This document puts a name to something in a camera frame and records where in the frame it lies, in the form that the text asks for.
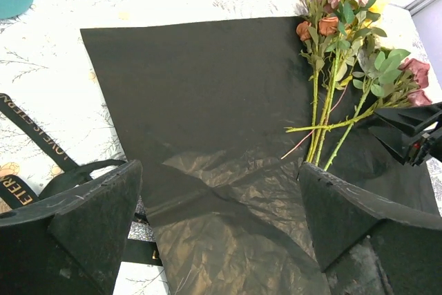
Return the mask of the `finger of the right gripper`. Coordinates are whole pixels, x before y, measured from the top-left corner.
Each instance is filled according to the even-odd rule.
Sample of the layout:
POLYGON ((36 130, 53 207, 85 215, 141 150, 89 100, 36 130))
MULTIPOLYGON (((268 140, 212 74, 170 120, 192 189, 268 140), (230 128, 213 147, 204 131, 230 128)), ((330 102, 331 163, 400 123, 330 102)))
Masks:
POLYGON ((380 108, 374 114, 404 134, 414 136, 441 119, 441 103, 405 108, 380 108))
POLYGON ((419 140, 417 136, 408 136, 394 127, 373 126, 369 132, 386 148, 387 152, 399 163, 415 165, 416 152, 414 146, 419 140))

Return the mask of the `black printed ribbon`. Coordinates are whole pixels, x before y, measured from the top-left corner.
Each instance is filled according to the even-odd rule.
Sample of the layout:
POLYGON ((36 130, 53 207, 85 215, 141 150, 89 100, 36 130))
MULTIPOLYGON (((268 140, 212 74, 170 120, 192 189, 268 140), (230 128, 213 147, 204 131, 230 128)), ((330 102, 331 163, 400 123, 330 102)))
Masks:
MULTIPOLYGON (((110 166, 121 166, 124 160, 107 159, 79 165, 70 158, 49 134, 21 110, 5 93, 1 94, 1 113, 19 127, 57 166, 63 171, 54 177, 39 195, 31 194, 31 202, 38 202, 72 189, 92 180, 90 174, 110 166)), ((159 250, 154 242, 129 240, 123 261, 146 265, 162 266, 159 250)))

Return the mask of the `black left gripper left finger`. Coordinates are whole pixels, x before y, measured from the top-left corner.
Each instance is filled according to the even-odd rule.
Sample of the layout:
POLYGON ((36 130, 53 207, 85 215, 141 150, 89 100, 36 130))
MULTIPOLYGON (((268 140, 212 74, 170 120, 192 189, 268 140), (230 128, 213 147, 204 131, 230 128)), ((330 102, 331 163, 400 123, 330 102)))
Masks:
POLYGON ((141 185, 133 160, 1 214, 1 293, 112 294, 141 185))

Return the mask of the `black wrapping paper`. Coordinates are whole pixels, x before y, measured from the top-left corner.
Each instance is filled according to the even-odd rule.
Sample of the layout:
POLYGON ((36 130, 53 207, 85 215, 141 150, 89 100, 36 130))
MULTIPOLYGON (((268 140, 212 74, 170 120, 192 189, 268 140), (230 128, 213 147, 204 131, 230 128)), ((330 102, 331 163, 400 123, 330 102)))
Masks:
MULTIPOLYGON (((298 174, 310 68, 295 17, 91 28, 81 36, 175 294, 332 294, 298 174)), ((363 126, 328 173, 439 216, 426 166, 398 163, 363 126)))

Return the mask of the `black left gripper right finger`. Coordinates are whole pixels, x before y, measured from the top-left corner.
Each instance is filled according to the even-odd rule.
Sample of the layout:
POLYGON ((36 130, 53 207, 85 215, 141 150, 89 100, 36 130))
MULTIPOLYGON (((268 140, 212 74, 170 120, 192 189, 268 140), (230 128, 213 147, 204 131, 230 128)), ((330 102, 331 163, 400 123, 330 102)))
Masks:
POLYGON ((332 294, 440 294, 441 217, 304 163, 298 174, 316 260, 332 294))

